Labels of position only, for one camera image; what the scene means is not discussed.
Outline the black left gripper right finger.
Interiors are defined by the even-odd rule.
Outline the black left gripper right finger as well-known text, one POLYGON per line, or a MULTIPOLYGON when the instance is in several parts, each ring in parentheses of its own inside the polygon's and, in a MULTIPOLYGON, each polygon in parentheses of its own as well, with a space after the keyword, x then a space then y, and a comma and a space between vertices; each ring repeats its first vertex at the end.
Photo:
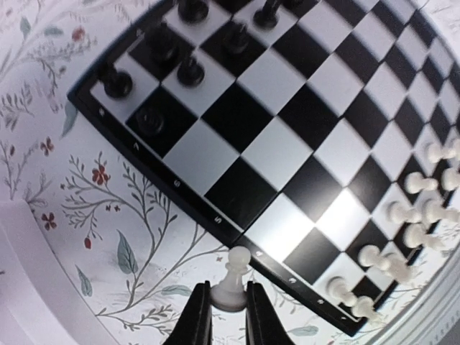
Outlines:
POLYGON ((262 284, 247 283, 246 344, 294 345, 283 328, 262 284))

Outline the white chess knight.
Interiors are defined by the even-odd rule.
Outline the white chess knight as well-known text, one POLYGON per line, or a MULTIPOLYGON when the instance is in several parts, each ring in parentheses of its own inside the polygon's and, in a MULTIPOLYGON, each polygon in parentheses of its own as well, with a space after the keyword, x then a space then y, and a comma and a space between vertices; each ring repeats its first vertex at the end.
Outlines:
POLYGON ((401 285, 411 283, 418 274, 417 267, 407 265, 407 262, 395 253, 389 253, 385 255, 385 258, 390 263, 390 266, 385 270, 385 274, 401 285))

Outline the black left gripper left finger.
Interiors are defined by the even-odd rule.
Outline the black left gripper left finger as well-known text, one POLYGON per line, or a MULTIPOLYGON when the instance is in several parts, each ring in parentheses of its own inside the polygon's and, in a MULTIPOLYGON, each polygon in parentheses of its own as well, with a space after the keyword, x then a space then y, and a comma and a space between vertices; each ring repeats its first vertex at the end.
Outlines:
POLYGON ((212 344, 211 285, 198 283, 164 345, 212 344))

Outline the black white chessboard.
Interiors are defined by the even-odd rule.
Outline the black white chessboard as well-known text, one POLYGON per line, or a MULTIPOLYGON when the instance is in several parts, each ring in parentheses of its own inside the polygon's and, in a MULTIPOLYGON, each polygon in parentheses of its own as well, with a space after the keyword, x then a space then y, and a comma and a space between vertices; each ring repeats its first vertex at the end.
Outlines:
POLYGON ((333 277, 380 307, 397 282, 358 262, 375 245, 414 260, 408 223, 387 217, 392 202, 422 211, 453 191, 410 194, 409 173, 440 180, 451 159, 431 163, 426 146, 455 145, 459 65, 409 1, 281 1, 273 29, 254 25, 266 1, 207 1, 189 24, 180 1, 161 1, 116 39, 68 94, 70 102, 138 170, 224 246, 250 250, 254 267, 350 336, 367 322, 326 293, 333 277), (168 64, 144 39, 165 22, 178 44, 168 64), (230 55, 232 22, 249 44, 230 55), (179 83, 187 55, 205 70, 179 83), (127 72, 131 93, 110 98, 98 72, 127 72), (145 136, 136 115, 153 108, 163 130, 145 136))

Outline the white chess piece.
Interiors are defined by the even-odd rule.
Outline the white chess piece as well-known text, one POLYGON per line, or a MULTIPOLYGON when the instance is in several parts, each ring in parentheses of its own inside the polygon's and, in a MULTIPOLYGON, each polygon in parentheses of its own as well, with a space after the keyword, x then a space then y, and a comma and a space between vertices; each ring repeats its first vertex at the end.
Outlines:
POLYGON ((422 222, 434 224, 442 220, 457 224, 459 222, 459 210, 451 207, 446 208, 434 199, 425 201, 422 205, 422 222))
POLYGON ((444 190, 456 190, 460 186, 459 172, 452 167, 445 169, 441 176, 441 185, 444 190))
POLYGON ((390 261, 382 255, 380 249, 375 245, 365 245, 358 253, 358 262, 363 267, 376 267, 381 271, 390 268, 390 261))

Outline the white plastic tray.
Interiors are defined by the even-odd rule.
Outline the white plastic tray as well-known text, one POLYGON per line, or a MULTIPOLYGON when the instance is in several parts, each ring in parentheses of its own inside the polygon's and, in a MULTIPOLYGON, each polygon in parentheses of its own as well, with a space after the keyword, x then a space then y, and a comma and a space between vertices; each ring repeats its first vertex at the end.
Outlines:
POLYGON ((13 344, 115 344, 73 286, 23 200, 1 203, 1 330, 13 344))

